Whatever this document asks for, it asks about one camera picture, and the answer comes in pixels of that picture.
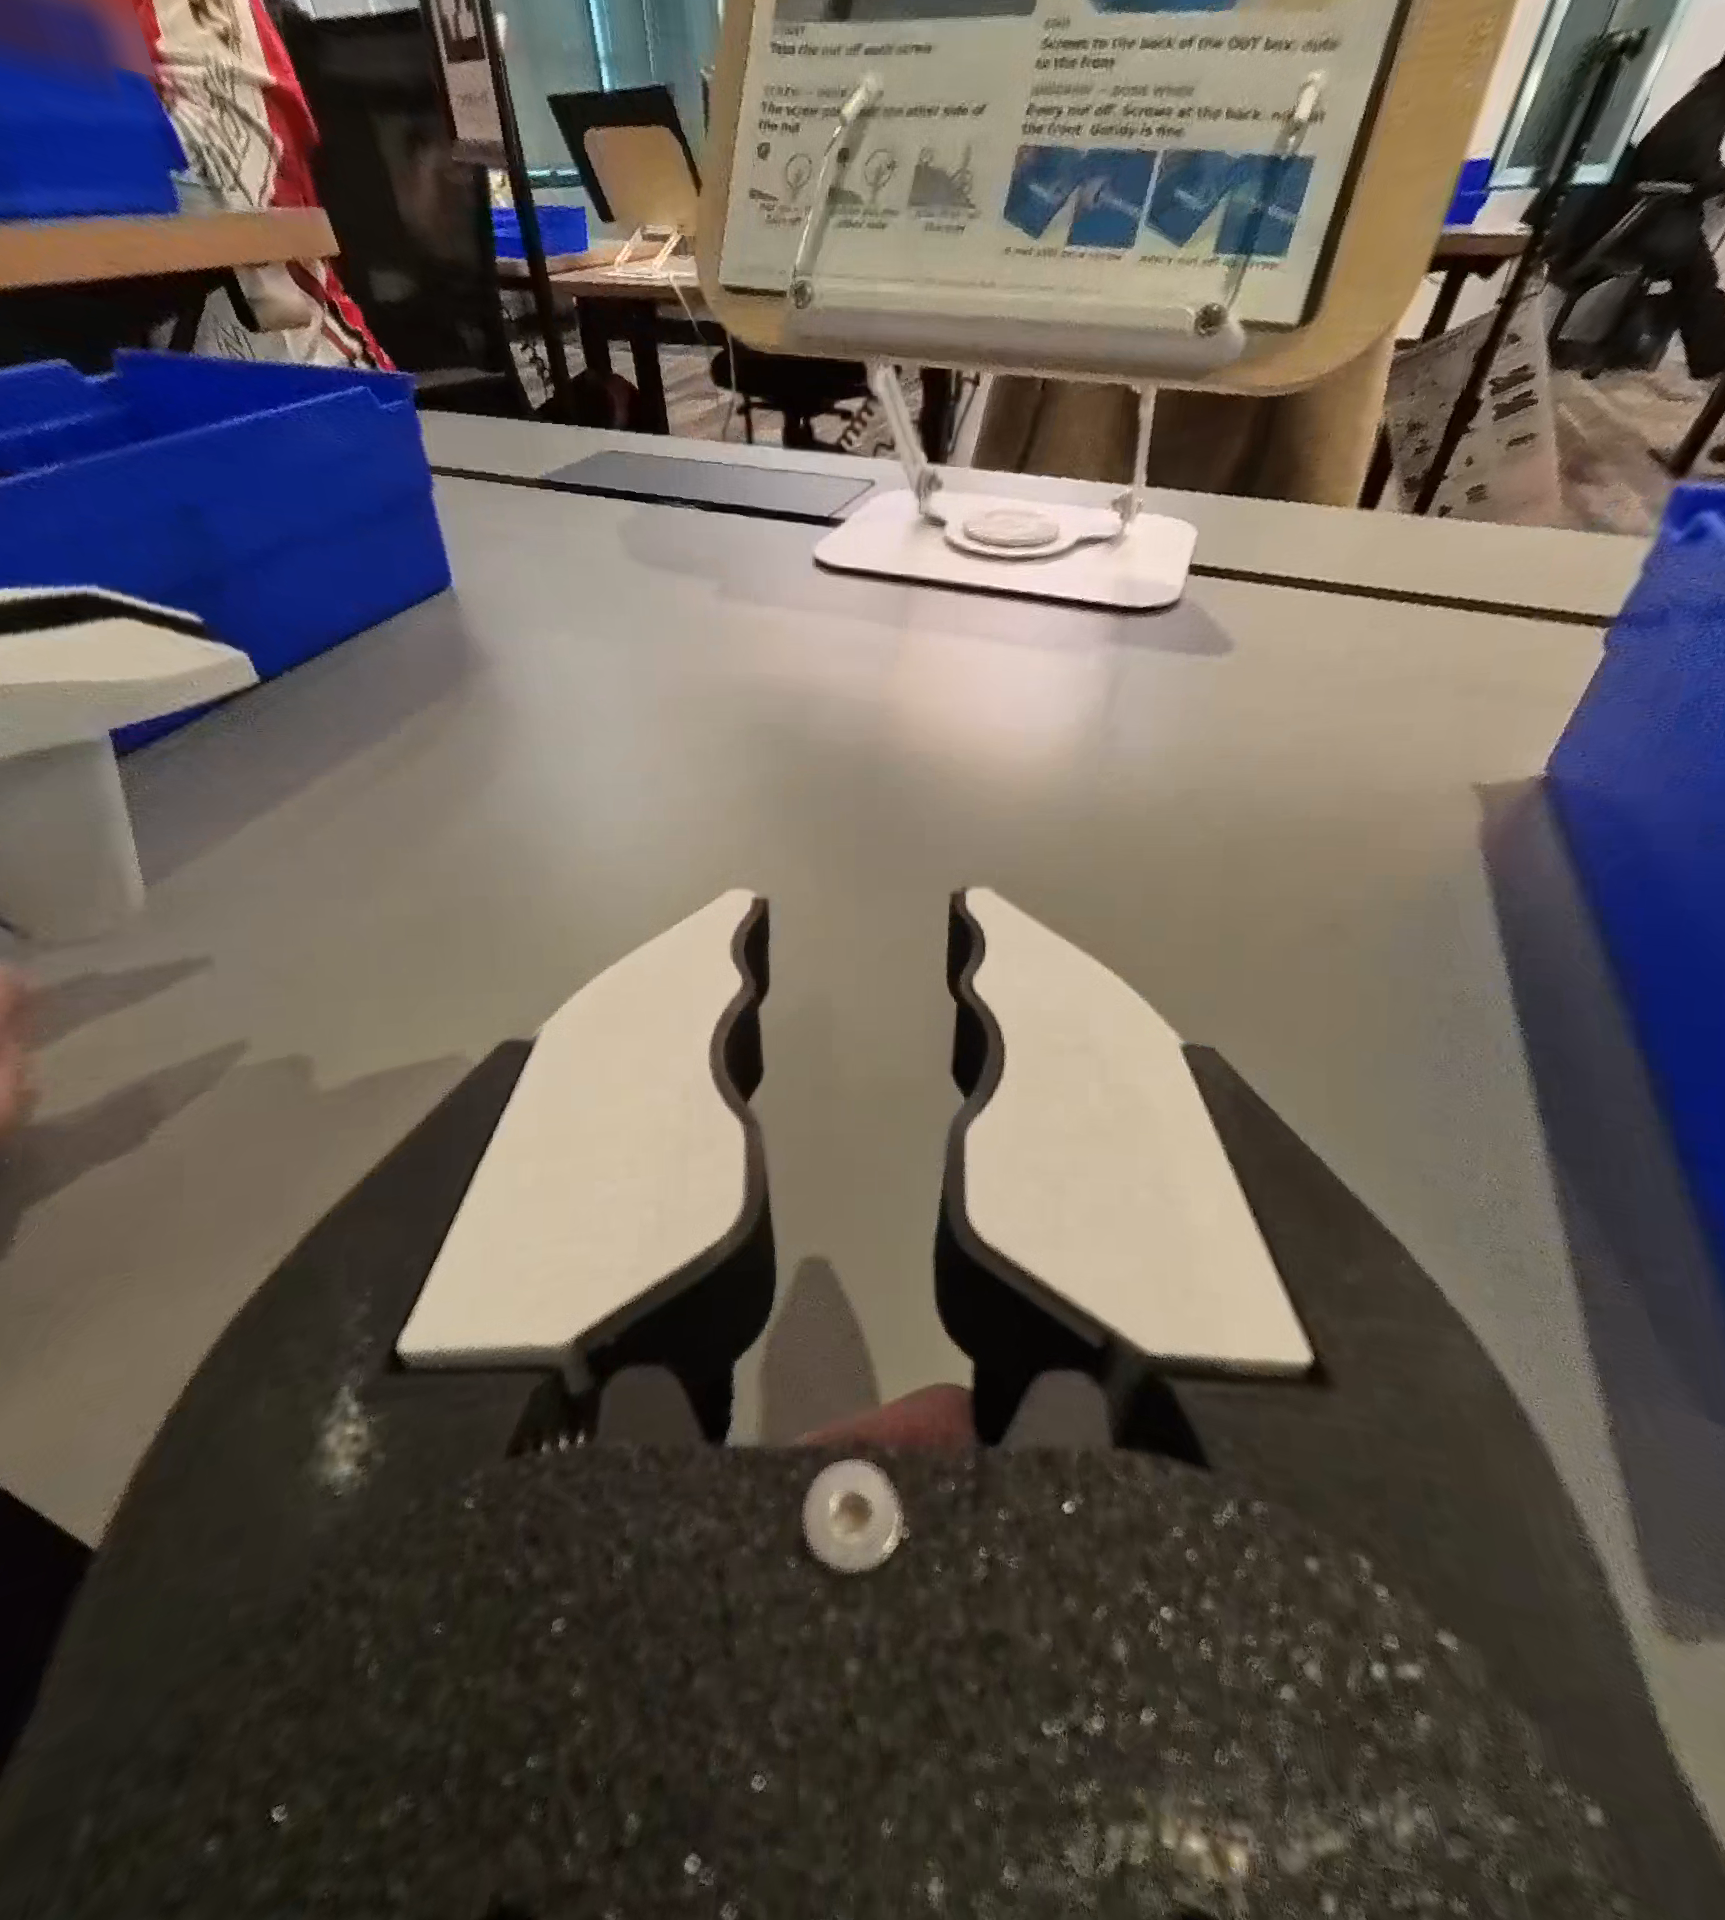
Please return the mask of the black swivel chair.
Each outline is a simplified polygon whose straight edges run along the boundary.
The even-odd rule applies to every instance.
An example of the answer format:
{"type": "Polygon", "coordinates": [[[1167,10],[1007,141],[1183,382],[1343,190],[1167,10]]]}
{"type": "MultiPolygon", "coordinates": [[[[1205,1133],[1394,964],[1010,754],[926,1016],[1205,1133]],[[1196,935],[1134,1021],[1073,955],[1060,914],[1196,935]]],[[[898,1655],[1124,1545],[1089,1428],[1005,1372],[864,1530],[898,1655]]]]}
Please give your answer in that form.
{"type": "MultiPolygon", "coordinates": [[[[724,394],[744,402],[744,410],[769,410],[780,416],[780,444],[813,449],[821,442],[813,424],[835,416],[842,404],[868,402],[875,394],[868,370],[860,361],[769,351],[728,340],[708,361],[711,379],[724,394]]],[[[943,461],[951,451],[957,398],[963,376],[944,368],[920,368],[920,406],[916,428],[923,451],[943,461]]]]}

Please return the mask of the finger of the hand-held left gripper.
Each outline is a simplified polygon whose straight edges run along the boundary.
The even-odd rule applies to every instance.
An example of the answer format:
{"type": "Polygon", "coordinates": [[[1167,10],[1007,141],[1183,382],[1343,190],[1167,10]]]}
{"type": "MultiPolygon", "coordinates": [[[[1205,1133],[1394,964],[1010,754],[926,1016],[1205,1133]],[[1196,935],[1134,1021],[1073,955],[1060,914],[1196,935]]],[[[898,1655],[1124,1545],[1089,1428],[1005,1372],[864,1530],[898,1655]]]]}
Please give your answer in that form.
{"type": "Polygon", "coordinates": [[[143,909],[115,738],[257,685],[200,626],[0,626],[0,931],[97,940],[143,909]]]}
{"type": "Polygon", "coordinates": [[[169,607],[113,587],[0,587],[0,626],[81,626],[132,617],[153,626],[200,626],[194,611],[169,607]]]}

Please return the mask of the black-framed cardboard board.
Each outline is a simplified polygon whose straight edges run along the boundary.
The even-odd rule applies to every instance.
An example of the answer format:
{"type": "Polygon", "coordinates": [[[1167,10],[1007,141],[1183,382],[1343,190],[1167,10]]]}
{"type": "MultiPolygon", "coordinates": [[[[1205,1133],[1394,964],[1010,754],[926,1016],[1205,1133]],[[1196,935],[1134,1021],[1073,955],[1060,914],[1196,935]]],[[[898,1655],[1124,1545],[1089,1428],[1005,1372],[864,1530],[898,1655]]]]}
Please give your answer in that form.
{"type": "Polygon", "coordinates": [[[664,84],[553,91],[556,127],[592,215],[621,247],[611,272],[649,282],[692,277],[701,170],[664,84]]]}

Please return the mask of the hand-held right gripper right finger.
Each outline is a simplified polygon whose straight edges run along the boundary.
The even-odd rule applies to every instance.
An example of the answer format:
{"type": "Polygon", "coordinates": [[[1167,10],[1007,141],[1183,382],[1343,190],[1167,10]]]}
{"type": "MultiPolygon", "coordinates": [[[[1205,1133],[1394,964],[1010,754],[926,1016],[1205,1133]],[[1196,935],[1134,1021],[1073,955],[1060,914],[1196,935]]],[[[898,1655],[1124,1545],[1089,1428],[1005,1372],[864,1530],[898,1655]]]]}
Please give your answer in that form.
{"type": "Polygon", "coordinates": [[[1306,1379],[1316,1348],[1182,1034],[990,886],[951,897],[941,1253],[1096,1357],[1306,1379]]]}

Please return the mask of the white tablet stand with instructions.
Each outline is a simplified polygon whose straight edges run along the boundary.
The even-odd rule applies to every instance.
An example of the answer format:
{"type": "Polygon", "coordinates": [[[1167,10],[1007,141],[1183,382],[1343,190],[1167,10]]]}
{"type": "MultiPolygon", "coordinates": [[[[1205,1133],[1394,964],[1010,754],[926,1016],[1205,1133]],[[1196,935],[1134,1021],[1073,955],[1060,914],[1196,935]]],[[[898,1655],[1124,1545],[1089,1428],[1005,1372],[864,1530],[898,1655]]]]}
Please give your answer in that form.
{"type": "Polygon", "coordinates": [[[737,341],[859,364],[898,482],[828,574],[1176,610],[1165,394],[1303,398],[1395,344],[1511,3],[723,5],[696,256],[737,341]],[[1127,402],[1124,477],[1049,496],[923,447],[903,376],[1127,402]]]}

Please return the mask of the sign on black pole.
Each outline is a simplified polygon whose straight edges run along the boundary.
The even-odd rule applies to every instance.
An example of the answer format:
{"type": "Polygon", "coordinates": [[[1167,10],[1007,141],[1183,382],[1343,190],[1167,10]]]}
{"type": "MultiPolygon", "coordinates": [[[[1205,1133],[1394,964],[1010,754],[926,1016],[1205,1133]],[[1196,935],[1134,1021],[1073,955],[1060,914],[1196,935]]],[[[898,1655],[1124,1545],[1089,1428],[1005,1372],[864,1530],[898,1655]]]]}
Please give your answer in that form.
{"type": "Polygon", "coordinates": [[[535,186],[515,109],[505,35],[490,1],[428,1],[428,30],[442,86],[455,153],[484,178],[503,175],[511,203],[520,211],[525,256],[520,264],[533,303],[535,336],[546,368],[546,396],[568,396],[570,368],[551,300],[546,257],[535,215],[535,186]]]}

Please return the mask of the blue divided bin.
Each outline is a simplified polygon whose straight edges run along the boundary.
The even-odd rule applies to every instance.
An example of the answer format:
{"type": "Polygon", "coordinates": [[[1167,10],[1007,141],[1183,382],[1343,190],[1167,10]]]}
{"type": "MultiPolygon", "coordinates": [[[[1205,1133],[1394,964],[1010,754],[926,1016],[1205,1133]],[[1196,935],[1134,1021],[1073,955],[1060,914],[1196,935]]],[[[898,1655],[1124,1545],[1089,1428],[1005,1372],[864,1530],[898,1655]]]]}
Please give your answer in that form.
{"type": "Polygon", "coordinates": [[[123,591],[278,677],[446,591],[404,374],[123,350],[0,368],[0,590],[123,591]]]}

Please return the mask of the wooden table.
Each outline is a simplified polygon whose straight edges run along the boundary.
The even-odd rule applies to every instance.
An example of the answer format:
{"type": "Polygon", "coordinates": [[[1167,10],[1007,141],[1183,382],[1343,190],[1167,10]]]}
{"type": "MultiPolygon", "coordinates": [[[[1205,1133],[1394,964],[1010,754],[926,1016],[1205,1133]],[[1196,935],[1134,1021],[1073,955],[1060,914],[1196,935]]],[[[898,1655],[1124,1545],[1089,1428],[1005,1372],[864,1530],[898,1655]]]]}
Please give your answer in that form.
{"type": "Polygon", "coordinates": [[[548,296],[580,366],[611,386],[626,384],[642,420],[666,410],[664,351],[708,358],[728,344],[685,262],[634,275],[594,251],[565,253],[548,266],[548,296]]]}

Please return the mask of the grey office chair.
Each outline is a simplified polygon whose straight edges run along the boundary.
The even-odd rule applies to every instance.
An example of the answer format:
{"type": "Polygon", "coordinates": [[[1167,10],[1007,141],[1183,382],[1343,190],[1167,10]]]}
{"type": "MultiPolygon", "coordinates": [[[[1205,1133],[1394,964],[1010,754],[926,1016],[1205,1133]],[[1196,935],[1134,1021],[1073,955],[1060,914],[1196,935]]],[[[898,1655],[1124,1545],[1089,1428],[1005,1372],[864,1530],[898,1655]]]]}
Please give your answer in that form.
{"type": "Polygon", "coordinates": [[[1658,302],[1667,285],[1665,275],[1649,269],[1644,230],[1660,209],[1689,201],[1689,181],[1641,181],[1617,224],[1549,274],[1549,290],[1561,298],[1547,321],[1553,372],[1599,378],[1662,366],[1669,329],[1658,302]]]}

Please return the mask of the wooden-edged table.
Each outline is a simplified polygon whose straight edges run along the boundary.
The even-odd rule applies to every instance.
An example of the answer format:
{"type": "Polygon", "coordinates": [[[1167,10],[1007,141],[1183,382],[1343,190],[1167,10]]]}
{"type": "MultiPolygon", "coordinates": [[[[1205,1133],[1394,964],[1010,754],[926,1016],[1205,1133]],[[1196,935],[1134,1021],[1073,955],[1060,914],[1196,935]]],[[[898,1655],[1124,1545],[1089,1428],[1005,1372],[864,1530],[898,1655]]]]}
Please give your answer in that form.
{"type": "Polygon", "coordinates": [[[317,205],[0,221],[0,293],[335,257],[317,205]]]}

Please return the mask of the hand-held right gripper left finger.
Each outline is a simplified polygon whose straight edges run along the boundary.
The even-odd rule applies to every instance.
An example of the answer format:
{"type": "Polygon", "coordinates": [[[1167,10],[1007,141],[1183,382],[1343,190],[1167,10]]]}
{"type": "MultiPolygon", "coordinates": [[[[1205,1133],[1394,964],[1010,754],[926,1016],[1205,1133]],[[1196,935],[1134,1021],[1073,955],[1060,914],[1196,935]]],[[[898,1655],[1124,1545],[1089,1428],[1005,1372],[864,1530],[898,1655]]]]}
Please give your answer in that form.
{"type": "Polygon", "coordinates": [[[769,900],[728,887],[538,1027],[394,1340],[409,1372],[645,1364],[649,1319],[690,1302],[685,1360],[730,1376],[774,1299],[762,1253],[769,900]],[[694,1288],[742,1285],[702,1306],[694,1288]]]}

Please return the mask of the white printed banner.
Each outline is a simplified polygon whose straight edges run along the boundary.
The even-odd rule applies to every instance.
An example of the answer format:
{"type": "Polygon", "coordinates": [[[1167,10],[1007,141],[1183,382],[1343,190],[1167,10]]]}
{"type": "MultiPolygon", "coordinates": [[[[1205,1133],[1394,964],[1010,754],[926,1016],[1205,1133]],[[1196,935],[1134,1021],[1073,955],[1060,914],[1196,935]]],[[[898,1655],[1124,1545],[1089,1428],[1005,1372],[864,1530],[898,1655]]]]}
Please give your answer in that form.
{"type": "MultiPolygon", "coordinates": [[[[1398,347],[1386,394],[1395,501],[1416,511],[1482,347],[1491,310],[1398,347]]],[[[1547,347],[1547,277],[1536,272],[1500,337],[1431,514],[1493,523],[1556,523],[1564,511],[1547,347]]]]}

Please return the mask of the large blue plastic bin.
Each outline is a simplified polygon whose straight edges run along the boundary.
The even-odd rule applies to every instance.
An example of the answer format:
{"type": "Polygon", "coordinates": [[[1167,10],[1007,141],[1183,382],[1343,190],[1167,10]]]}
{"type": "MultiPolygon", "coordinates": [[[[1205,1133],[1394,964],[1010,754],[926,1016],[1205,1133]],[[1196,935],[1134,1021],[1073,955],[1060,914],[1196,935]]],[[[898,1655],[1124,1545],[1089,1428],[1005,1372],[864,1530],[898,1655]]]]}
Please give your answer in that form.
{"type": "Polygon", "coordinates": [[[184,152],[144,14],[0,1],[0,224],[177,211],[184,152]]]}

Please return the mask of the black office chair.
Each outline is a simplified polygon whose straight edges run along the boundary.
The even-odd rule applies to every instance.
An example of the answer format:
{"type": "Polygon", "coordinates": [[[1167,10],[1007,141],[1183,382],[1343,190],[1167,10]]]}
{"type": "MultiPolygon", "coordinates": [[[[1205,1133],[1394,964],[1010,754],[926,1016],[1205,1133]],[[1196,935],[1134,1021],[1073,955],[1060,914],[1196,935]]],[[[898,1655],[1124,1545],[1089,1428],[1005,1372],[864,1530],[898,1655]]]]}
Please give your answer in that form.
{"type": "Polygon", "coordinates": [[[489,187],[455,153],[420,12],[271,14],[317,125],[311,170],[336,269],[380,351],[424,411],[526,420],[489,187]]]}

